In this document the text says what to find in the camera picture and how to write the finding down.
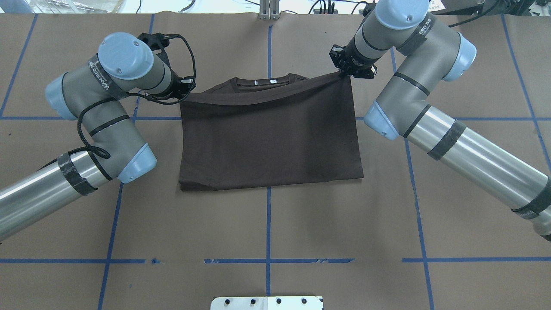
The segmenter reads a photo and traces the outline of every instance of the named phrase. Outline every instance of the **cable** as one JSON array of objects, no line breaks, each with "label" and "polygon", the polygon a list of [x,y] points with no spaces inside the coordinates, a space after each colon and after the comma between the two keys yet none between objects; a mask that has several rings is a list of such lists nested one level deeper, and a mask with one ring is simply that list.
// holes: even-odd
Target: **cable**
[{"label": "cable", "polygon": [[312,4],[312,7],[310,8],[310,10],[308,11],[308,14],[312,13],[312,10],[314,9],[314,7],[316,6],[316,4],[318,2],[320,2],[320,8],[321,8],[321,1],[323,1],[325,3],[325,0],[317,0],[316,2],[314,2],[314,4]]},{"label": "cable", "polygon": [[173,104],[177,104],[177,103],[180,103],[180,102],[186,100],[187,96],[189,96],[189,94],[191,93],[191,90],[195,87],[195,81],[197,80],[197,72],[196,72],[196,68],[195,68],[195,56],[193,55],[193,51],[191,50],[191,47],[190,47],[189,43],[187,42],[186,38],[184,38],[183,36],[181,36],[179,34],[167,34],[167,35],[165,35],[164,38],[165,39],[180,38],[186,44],[188,51],[190,51],[191,62],[193,64],[193,85],[192,85],[192,87],[190,87],[190,89],[182,97],[182,99],[179,99],[177,101],[172,101],[172,102],[159,101],[159,100],[155,99],[152,95],[149,95],[149,94],[148,95],[142,95],[140,93],[127,93],[129,96],[137,96],[137,97],[140,97],[140,98],[144,98],[145,100],[148,100],[148,101],[153,101],[153,102],[158,103],[158,104],[173,105]]},{"label": "cable", "polygon": [[[93,146],[93,145],[90,144],[90,142],[88,142],[88,140],[86,140],[86,137],[84,137],[84,134],[82,133],[82,119],[84,118],[84,114],[86,114],[91,109],[95,108],[96,106],[98,106],[100,104],[104,104],[106,102],[110,102],[110,101],[113,101],[113,100],[114,100],[114,98],[107,98],[107,99],[104,99],[104,100],[100,100],[100,101],[98,101],[98,102],[96,102],[96,103],[94,103],[90,106],[87,106],[84,110],[82,110],[82,112],[80,112],[80,115],[78,116],[78,120],[77,120],[77,133],[78,133],[78,136],[79,136],[80,140],[82,141],[82,143],[84,143],[85,146],[70,150],[69,152],[67,152],[69,155],[80,152],[80,151],[88,151],[88,152],[91,152],[91,153],[93,153],[93,154],[95,154],[95,155],[97,155],[101,158],[104,158],[104,159],[109,159],[111,157],[111,154],[109,154],[108,151],[106,151],[105,149],[103,149],[101,147]],[[47,167],[47,166],[53,164],[56,161],[57,161],[57,158],[50,161],[49,163],[43,165],[42,168]]]},{"label": "cable", "polygon": [[191,3],[187,5],[187,7],[183,8],[180,10],[180,13],[183,13],[187,10],[189,10],[191,7],[193,7],[193,5],[195,4],[195,0],[191,0]]},{"label": "cable", "polygon": [[518,10],[517,10],[517,13],[515,14],[516,16],[519,16],[520,14],[520,10],[522,9],[522,6],[524,6],[524,3],[526,2],[526,0],[522,0],[518,6]]},{"label": "cable", "polygon": [[354,11],[356,11],[356,8],[362,4],[362,3],[365,3],[365,6],[367,7],[368,6],[368,3],[366,1],[360,1],[358,3],[356,3],[356,5],[354,6],[354,8],[352,9],[352,13],[350,13],[350,15],[354,14]]},{"label": "cable", "polygon": [[[141,98],[144,98],[145,100],[153,101],[153,102],[156,102],[156,103],[159,103],[159,104],[173,105],[173,104],[177,104],[177,103],[180,103],[180,102],[184,101],[187,98],[187,96],[189,96],[189,94],[191,93],[191,90],[195,87],[195,81],[196,81],[196,78],[197,78],[197,72],[196,72],[196,66],[195,66],[195,56],[193,55],[193,51],[191,50],[191,47],[190,47],[189,43],[187,42],[186,38],[184,38],[183,36],[181,36],[179,34],[167,34],[167,35],[165,35],[164,38],[165,39],[180,38],[186,44],[187,49],[190,52],[191,62],[193,64],[193,85],[192,85],[192,87],[190,87],[190,89],[182,97],[182,99],[179,99],[179,100],[173,101],[173,102],[159,101],[159,100],[155,99],[152,95],[149,95],[149,94],[148,95],[142,95],[140,93],[127,93],[129,96],[141,97]],[[103,149],[101,147],[91,145],[90,142],[88,142],[88,140],[86,139],[86,137],[84,137],[84,134],[82,133],[82,120],[84,119],[84,115],[88,111],[90,111],[91,109],[95,108],[96,106],[98,106],[100,104],[110,102],[110,101],[113,101],[113,100],[115,100],[115,99],[114,98],[107,98],[107,99],[104,99],[104,100],[100,100],[100,101],[98,101],[98,102],[96,102],[96,103],[94,103],[90,106],[87,106],[84,110],[82,110],[82,112],[80,112],[80,115],[78,116],[78,120],[77,120],[77,133],[78,133],[78,136],[79,136],[80,140],[82,141],[82,143],[84,143],[85,146],[84,147],[79,147],[79,148],[76,148],[76,149],[73,149],[73,150],[69,151],[68,152],[69,155],[80,152],[80,151],[88,151],[88,152],[91,152],[91,153],[93,153],[93,154],[95,154],[95,155],[97,155],[101,158],[104,158],[104,159],[109,159],[111,157],[111,154],[109,154],[108,151],[106,151],[105,149]],[[44,168],[48,165],[51,165],[56,161],[57,161],[57,158],[50,161],[49,163],[45,164],[44,166],[42,166],[42,168]]]},{"label": "cable", "polygon": [[475,16],[475,17],[473,17],[473,18],[466,19],[466,20],[464,20],[464,21],[462,21],[462,22],[452,24],[452,25],[450,25],[449,27],[450,27],[450,28],[453,28],[453,27],[455,27],[455,26],[463,25],[463,24],[472,22],[473,20],[479,19],[480,17],[482,17],[482,16],[488,14],[488,12],[490,12],[491,10],[495,9],[495,7],[497,7],[499,3],[500,3],[500,1],[499,1],[499,0],[496,0],[495,3],[494,3],[494,5],[493,5],[491,8],[489,8],[487,11],[483,12],[482,14],[480,14],[480,15],[478,15],[478,16]]}]

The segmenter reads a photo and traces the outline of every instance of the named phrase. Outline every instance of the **blue grid line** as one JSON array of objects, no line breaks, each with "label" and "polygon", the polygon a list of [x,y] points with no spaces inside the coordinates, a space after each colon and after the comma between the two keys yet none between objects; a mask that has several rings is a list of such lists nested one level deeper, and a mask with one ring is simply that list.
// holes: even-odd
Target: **blue grid line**
[{"label": "blue grid line", "polygon": [[180,116],[136,116],[136,120],[145,120],[145,121],[180,121],[182,117]]},{"label": "blue grid line", "polygon": [[[356,116],[356,121],[363,121],[363,116]],[[180,116],[136,116],[144,121],[181,121]],[[532,117],[454,117],[459,121],[533,121]],[[551,117],[536,117],[537,121],[551,121]],[[0,116],[0,120],[65,120],[61,116]]]},{"label": "blue grid line", "polygon": [[0,116],[0,120],[64,120],[61,116]]},{"label": "blue grid line", "polygon": [[145,264],[145,259],[0,258],[0,264]]},{"label": "blue grid line", "polygon": [[433,258],[403,258],[403,263],[472,263],[489,261],[551,261],[551,257],[433,257]]},{"label": "blue grid line", "polygon": [[266,203],[266,296],[271,294],[270,270],[272,258],[272,187],[267,189]]},{"label": "blue grid line", "polygon": [[151,14],[151,21],[149,22],[149,34],[153,32],[154,22],[155,22],[155,14]]},{"label": "blue grid line", "polygon": [[545,156],[545,161],[547,162],[547,168],[549,169],[549,171],[551,171],[551,161],[549,160],[549,154],[547,153],[545,142],[543,142],[542,133],[539,130],[538,121],[536,120],[536,114],[534,113],[534,108],[532,107],[532,103],[530,102],[530,97],[528,96],[528,91],[526,90],[524,79],[522,78],[522,74],[520,73],[520,69],[516,61],[515,52],[513,51],[513,47],[511,45],[511,39],[509,38],[509,31],[507,30],[507,23],[505,22],[505,16],[503,14],[501,15],[501,23],[503,24],[503,31],[505,32],[505,39],[507,39],[507,46],[509,47],[509,52],[511,53],[513,64],[515,65],[515,70],[518,76],[518,80],[520,81],[520,86],[522,87],[524,98],[526,99],[526,104],[528,104],[530,115],[532,116],[532,120],[534,121],[534,126],[536,127],[536,131],[538,132],[538,139],[539,139],[539,143],[542,145],[543,155]]},{"label": "blue grid line", "polygon": [[347,264],[353,262],[354,258],[217,258],[205,259],[205,264]]},{"label": "blue grid line", "polygon": [[6,95],[4,96],[4,101],[2,102],[2,107],[0,108],[0,117],[2,116],[2,114],[4,114],[4,109],[6,108],[6,104],[8,103],[9,94],[12,92],[12,87],[13,87],[13,83],[15,82],[15,77],[17,76],[17,72],[19,71],[19,66],[21,66],[21,61],[23,60],[23,56],[25,55],[27,46],[29,45],[29,41],[31,39],[31,35],[33,34],[34,26],[36,25],[37,19],[38,19],[38,14],[35,14],[33,18],[33,23],[31,24],[31,28],[29,29],[29,33],[27,34],[27,39],[25,40],[25,44],[23,45],[23,49],[21,50],[21,54],[19,54],[19,59],[17,60],[17,64],[15,65],[15,70],[13,71],[12,79],[9,81],[8,90],[6,91]]},{"label": "blue grid line", "polygon": [[268,27],[268,78],[272,78],[272,27]]},{"label": "blue grid line", "polygon": [[454,117],[458,121],[532,121],[531,117]]},{"label": "blue grid line", "polygon": [[[392,59],[392,69],[396,72],[396,58],[394,56],[394,47],[390,49],[390,56]],[[406,156],[408,159],[409,178],[412,183],[413,195],[415,197],[415,211],[417,212],[417,229],[419,231],[419,243],[421,244],[421,255],[423,256],[423,269],[425,271],[426,291],[429,297],[430,310],[434,310],[433,289],[430,283],[429,264],[426,260],[426,247],[425,237],[423,235],[423,224],[421,222],[421,212],[419,211],[419,199],[417,196],[417,187],[415,185],[415,175],[413,174],[413,163],[411,159],[411,153],[409,152],[409,143],[407,139],[404,139],[406,145]]]},{"label": "blue grid line", "polygon": [[[268,78],[272,78],[272,27],[268,27]],[[272,187],[266,189],[266,296],[272,293],[271,262],[272,258]]]},{"label": "blue grid line", "polygon": [[390,58],[392,58],[392,70],[396,73],[396,58],[394,57],[394,47],[390,48]]},{"label": "blue grid line", "polygon": [[121,209],[122,188],[123,187],[124,187],[124,183],[121,182],[121,185],[118,188],[117,205],[115,207],[115,216],[113,218],[113,226],[111,227],[111,237],[109,238],[109,247],[107,249],[107,260],[105,262],[104,277],[103,277],[103,280],[101,282],[100,297],[99,297],[99,301],[98,301],[98,310],[101,310],[101,308],[103,306],[103,299],[104,299],[104,296],[105,296],[105,288],[107,286],[107,277],[109,276],[109,266],[110,266],[111,254],[113,253],[113,244],[115,243],[115,233],[117,231],[118,213]]}]

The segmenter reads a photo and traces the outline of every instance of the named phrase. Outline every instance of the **brown t-shirt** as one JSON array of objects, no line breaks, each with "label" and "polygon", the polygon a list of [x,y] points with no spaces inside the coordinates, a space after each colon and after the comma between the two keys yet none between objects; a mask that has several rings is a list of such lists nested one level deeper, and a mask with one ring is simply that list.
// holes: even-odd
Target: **brown t-shirt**
[{"label": "brown t-shirt", "polygon": [[363,177],[349,77],[233,78],[180,104],[181,190]]}]

